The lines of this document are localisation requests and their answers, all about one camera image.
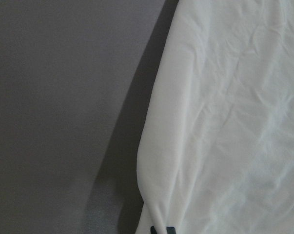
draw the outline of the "gray surface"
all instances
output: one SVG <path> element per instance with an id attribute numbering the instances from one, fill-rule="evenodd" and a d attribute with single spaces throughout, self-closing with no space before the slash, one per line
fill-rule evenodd
<path id="1" fill-rule="evenodd" d="M 0 234 L 134 233 L 136 153 L 176 4 L 0 1 Z"/>

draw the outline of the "dark gray background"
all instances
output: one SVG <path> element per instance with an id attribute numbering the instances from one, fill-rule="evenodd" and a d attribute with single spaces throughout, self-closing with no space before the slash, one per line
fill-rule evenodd
<path id="1" fill-rule="evenodd" d="M 133 234 L 177 0 L 0 0 L 0 234 Z"/>

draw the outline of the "gray wall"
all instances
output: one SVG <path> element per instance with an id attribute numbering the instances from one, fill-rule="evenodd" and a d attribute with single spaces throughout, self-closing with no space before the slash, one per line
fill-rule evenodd
<path id="1" fill-rule="evenodd" d="M 0 234 L 133 234 L 177 0 L 0 0 Z"/>

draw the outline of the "wrinkled fabric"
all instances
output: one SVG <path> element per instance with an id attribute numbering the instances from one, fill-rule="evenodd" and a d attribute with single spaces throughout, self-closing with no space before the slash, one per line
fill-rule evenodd
<path id="1" fill-rule="evenodd" d="M 180 0 L 137 153 L 136 234 L 294 234 L 294 0 Z"/>

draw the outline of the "white fabric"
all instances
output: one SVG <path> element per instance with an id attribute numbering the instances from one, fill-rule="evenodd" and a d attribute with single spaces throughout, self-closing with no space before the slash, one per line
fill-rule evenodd
<path id="1" fill-rule="evenodd" d="M 136 234 L 294 234 L 294 0 L 180 0 L 137 154 Z"/>

